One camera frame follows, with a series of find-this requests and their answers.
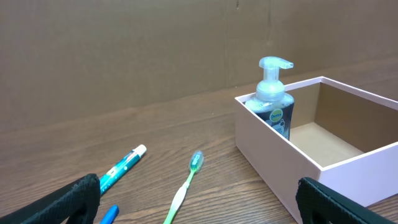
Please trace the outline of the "green toothbrush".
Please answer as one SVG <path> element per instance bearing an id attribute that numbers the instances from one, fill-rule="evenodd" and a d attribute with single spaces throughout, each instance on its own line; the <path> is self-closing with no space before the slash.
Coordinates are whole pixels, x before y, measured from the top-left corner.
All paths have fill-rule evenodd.
<path id="1" fill-rule="evenodd" d="M 187 190 L 190 186 L 190 183 L 193 179 L 193 176 L 199 172 L 199 170 L 201 169 L 201 167 L 203 166 L 204 163 L 204 155 L 202 151 L 196 151 L 192 158 L 190 159 L 190 163 L 189 163 L 189 170 L 190 170 L 190 174 L 187 177 L 186 181 L 184 182 L 184 184 L 178 189 L 177 193 L 175 194 L 169 212 L 167 214 L 167 217 L 164 221 L 164 224 L 171 224 L 177 211 L 179 210 L 179 208 L 181 207 L 181 205 L 183 204 L 183 201 L 185 199 L 185 196 L 187 194 Z"/>

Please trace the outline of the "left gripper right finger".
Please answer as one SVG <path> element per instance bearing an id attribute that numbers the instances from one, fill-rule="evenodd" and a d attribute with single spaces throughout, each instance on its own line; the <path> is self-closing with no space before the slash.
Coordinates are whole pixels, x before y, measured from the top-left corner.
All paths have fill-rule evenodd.
<path id="1" fill-rule="evenodd" d="M 303 224 L 394 224 L 310 177 L 299 180 L 295 199 Z"/>

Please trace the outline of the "dark blue soap pump bottle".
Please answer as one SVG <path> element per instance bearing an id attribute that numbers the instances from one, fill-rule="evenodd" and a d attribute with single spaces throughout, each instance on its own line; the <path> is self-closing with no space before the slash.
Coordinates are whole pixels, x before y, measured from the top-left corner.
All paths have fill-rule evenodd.
<path id="1" fill-rule="evenodd" d="M 263 80 L 257 84 L 256 94 L 245 105 L 279 134 L 289 139 L 295 101 L 279 80 L 279 70 L 293 68 L 294 64 L 280 57 L 270 56 L 260 59 L 259 66 L 263 69 Z"/>

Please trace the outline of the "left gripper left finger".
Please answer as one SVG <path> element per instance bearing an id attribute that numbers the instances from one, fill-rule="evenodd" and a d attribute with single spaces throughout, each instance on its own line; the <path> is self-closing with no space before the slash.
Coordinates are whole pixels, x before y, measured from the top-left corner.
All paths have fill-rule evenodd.
<path id="1" fill-rule="evenodd" d="M 1 223 L 93 223 L 100 205 L 100 180 L 87 174 L 1 217 Z"/>

